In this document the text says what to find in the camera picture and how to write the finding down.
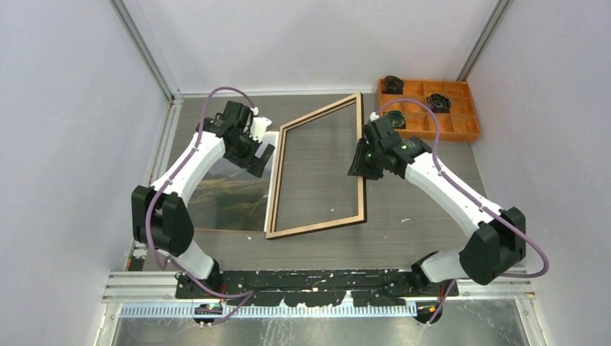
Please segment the wooden picture frame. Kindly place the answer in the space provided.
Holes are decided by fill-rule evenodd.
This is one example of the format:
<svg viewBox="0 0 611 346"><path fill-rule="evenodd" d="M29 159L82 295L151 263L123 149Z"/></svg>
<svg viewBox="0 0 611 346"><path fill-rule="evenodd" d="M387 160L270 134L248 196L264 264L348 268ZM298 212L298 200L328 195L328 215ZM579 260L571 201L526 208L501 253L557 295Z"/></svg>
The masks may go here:
<svg viewBox="0 0 611 346"><path fill-rule="evenodd" d="M365 180L348 174L364 137L363 113L363 95L357 92L280 126L266 239L366 222Z"/></svg>

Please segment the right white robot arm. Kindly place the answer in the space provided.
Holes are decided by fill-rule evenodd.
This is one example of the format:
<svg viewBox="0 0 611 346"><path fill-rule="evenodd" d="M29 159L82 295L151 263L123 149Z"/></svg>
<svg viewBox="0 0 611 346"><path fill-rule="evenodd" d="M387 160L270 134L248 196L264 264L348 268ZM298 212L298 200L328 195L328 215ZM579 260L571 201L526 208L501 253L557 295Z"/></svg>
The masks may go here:
<svg viewBox="0 0 611 346"><path fill-rule="evenodd" d="M503 209L465 184L434 159L420 138L403 139L386 117L362 127L348 174L378 180L385 172L406 179L430 196L467 236L463 248L433 252L411 266L411 286L429 296L446 280L469 278L487 285L526 255L525 216Z"/></svg>

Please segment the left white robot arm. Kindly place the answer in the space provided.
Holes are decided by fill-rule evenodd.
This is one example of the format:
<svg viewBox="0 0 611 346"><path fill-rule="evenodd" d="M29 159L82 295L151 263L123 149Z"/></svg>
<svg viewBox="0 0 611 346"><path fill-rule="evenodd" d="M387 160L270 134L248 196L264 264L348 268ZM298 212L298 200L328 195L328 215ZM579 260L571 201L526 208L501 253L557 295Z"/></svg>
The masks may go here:
<svg viewBox="0 0 611 346"><path fill-rule="evenodd" d="M193 288L203 298L220 292L219 265L194 240L189 200L221 159L260 178L275 151L273 144L264 141L271 124L256 107L228 101L222 112L200 121L188 147L165 174L152 185L138 185L132 192L135 241L151 252L165 254L193 275Z"/></svg>

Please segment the landscape photo print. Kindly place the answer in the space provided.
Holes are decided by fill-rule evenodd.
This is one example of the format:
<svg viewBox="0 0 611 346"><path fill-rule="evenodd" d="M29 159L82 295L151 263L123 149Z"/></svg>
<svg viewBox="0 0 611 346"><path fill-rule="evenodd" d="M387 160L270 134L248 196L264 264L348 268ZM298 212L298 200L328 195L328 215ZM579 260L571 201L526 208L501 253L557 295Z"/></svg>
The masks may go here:
<svg viewBox="0 0 611 346"><path fill-rule="evenodd" d="M193 192L188 211L196 231L263 231L276 154L261 177L220 159Z"/></svg>

